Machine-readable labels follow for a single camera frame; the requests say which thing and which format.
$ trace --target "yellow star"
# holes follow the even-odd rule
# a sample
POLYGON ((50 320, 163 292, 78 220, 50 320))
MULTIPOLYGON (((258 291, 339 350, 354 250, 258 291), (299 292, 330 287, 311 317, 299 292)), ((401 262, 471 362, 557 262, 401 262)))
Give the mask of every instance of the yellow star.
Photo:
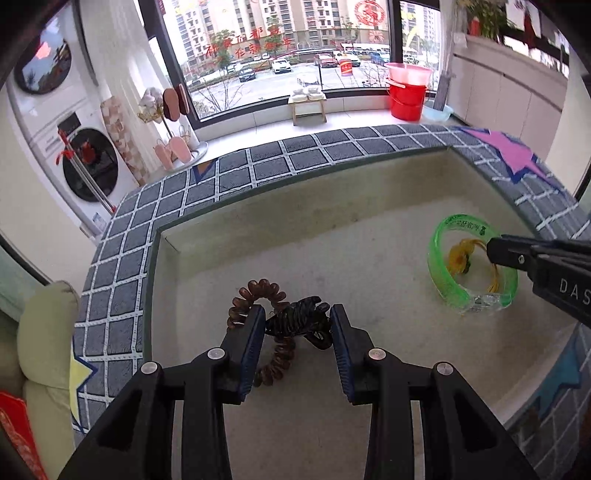
POLYGON ((78 389, 95 373, 95 371, 81 358, 74 355, 74 346, 70 345, 70 410, 72 416, 80 423, 80 409, 78 407, 78 389))

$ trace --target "pink star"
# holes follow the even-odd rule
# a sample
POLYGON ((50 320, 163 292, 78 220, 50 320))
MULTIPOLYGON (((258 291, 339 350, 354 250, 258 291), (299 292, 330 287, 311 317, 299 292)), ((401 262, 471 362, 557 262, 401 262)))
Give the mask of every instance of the pink star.
POLYGON ((509 140, 501 132, 491 131, 490 133, 484 133, 471 129, 465 129, 465 131, 498 149, 501 153, 501 159, 511 169, 511 177, 515 182, 521 180, 525 174, 525 170, 529 170, 543 179, 546 183, 556 188, 556 186, 549 181, 546 174, 540 170, 538 165, 536 165, 534 161, 534 153, 530 148, 509 140))

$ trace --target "white car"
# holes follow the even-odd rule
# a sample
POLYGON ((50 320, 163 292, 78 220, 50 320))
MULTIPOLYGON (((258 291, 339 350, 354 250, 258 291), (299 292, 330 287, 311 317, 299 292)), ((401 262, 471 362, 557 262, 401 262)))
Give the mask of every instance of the white car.
POLYGON ((233 62, 230 63, 230 65, 228 65, 228 73, 239 72, 241 68, 242 68, 242 63, 234 60, 233 62))
POLYGON ((276 60, 271 64, 273 73, 291 72, 291 65, 287 60, 276 60))
POLYGON ((334 51, 333 55, 338 61, 347 59, 351 61, 353 67, 361 67, 361 60, 357 55, 353 55, 352 53, 340 50, 334 51))

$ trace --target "red car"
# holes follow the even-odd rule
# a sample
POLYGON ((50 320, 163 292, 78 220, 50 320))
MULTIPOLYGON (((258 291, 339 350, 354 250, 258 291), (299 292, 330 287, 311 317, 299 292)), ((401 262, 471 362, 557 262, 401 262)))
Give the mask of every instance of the red car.
POLYGON ((330 55, 319 54, 314 56, 314 65, 320 65, 321 68, 338 67, 339 62, 330 55))

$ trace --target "white washing machine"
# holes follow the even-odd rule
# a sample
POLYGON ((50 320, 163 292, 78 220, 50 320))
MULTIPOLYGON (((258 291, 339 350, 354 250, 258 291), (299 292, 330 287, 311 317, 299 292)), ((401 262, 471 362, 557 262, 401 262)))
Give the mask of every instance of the white washing machine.
POLYGON ((100 237, 111 216, 68 160, 56 164, 64 147, 58 128, 66 131, 74 148, 88 142, 94 155, 86 170, 113 205, 138 183, 106 132, 70 4, 29 45, 7 88, 17 122, 43 172, 80 219, 81 229, 100 237))
POLYGON ((85 100, 31 140, 30 147, 35 157, 43 159, 40 163, 46 175, 92 236, 99 236, 111 216, 72 163, 64 158, 57 162, 64 148, 57 134, 58 129, 67 134, 86 170, 113 205, 117 206, 125 195, 138 187, 138 183, 112 144, 100 111, 85 100), (86 162, 83 151, 90 151, 86 162))

